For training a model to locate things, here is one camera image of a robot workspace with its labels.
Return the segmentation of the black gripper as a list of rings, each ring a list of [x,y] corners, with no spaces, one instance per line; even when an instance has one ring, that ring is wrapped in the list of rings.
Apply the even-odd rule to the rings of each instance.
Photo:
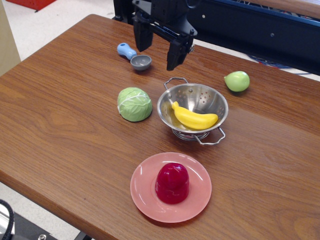
[[[154,33],[168,41],[180,35],[195,37],[198,34],[188,21],[188,13],[199,6],[199,0],[134,0],[132,4],[135,8],[133,31],[140,52],[152,45]],[[173,71],[182,65],[187,54],[193,50],[193,39],[171,41],[166,70]]]

